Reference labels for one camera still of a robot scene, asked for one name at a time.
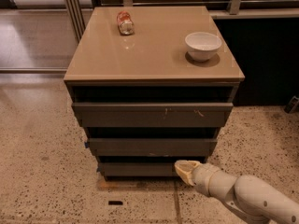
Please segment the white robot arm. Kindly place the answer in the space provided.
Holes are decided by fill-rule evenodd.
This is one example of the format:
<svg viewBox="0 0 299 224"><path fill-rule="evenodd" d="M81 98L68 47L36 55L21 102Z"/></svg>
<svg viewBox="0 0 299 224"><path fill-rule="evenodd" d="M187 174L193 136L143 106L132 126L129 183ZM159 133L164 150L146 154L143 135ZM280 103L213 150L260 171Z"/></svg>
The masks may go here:
<svg viewBox="0 0 299 224"><path fill-rule="evenodd" d="M299 204L254 175L229 175L200 161L176 161L178 176L197 192L220 201L247 224L299 224Z"/></svg>

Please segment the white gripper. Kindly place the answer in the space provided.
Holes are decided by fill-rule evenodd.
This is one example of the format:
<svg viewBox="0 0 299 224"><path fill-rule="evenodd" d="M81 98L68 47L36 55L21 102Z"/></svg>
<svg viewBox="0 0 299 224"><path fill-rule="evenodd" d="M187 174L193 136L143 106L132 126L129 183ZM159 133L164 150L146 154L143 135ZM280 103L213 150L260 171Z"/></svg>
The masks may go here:
<svg viewBox="0 0 299 224"><path fill-rule="evenodd" d="M179 160L175 162L175 171L178 176L187 185L193 186L197 192L207 197L209 194L209 182L211 177L216 174L220 168L200 161Z"/></svg>

